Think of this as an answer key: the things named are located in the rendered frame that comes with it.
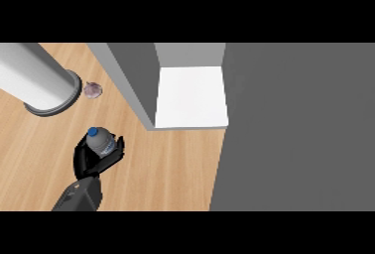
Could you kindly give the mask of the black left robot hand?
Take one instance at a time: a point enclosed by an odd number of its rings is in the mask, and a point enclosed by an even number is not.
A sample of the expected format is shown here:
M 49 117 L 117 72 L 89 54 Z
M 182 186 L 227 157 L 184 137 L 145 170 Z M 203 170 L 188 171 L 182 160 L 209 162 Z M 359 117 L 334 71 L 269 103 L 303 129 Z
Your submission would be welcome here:
M 125 140 L 119 137 L 114 151 L 104 158 L 95 153 L 88 145 L 88 138 L 83 138 L 75 151 L 75 172 L 77 180 L 88 177 L 98 177 L 100 174 L 123 159 Z

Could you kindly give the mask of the blue-capped water bottle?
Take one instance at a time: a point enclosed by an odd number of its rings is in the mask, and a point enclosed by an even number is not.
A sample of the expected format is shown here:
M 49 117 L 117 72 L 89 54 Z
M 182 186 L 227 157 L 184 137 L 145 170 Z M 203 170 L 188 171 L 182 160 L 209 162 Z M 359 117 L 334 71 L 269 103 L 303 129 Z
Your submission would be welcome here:
M 92 127 L 88 133 L 88 145 L 101 158 L 107 157 L 116 149 L 114 137 L 103 127 Z

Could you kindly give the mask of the grey open cabinet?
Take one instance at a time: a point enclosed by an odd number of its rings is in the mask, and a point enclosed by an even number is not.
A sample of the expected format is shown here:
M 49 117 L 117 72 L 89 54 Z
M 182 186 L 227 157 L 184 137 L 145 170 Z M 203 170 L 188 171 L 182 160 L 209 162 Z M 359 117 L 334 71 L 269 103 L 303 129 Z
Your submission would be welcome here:
M 224 43 L 91 43 L 150 131 L 230 126 Z

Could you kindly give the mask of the dark grey cabinet door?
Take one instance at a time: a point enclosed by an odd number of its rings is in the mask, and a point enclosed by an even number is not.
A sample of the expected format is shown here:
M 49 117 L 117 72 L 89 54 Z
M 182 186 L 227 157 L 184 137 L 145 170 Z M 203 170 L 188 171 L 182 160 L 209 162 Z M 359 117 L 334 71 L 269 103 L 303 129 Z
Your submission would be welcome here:
M 375 210 L 375 44 L 231 44 L 216 210 Z

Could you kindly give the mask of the purple garlic bulb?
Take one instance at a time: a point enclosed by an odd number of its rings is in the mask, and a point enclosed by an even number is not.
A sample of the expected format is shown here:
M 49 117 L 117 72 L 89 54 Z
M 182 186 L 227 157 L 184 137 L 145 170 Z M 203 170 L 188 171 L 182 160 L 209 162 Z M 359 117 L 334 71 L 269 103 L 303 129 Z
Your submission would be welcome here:
M 85 87 L 85 94 L 89 99 L 95 99 L 103 95 L 103 87 L 98 83 L 89 82 Z

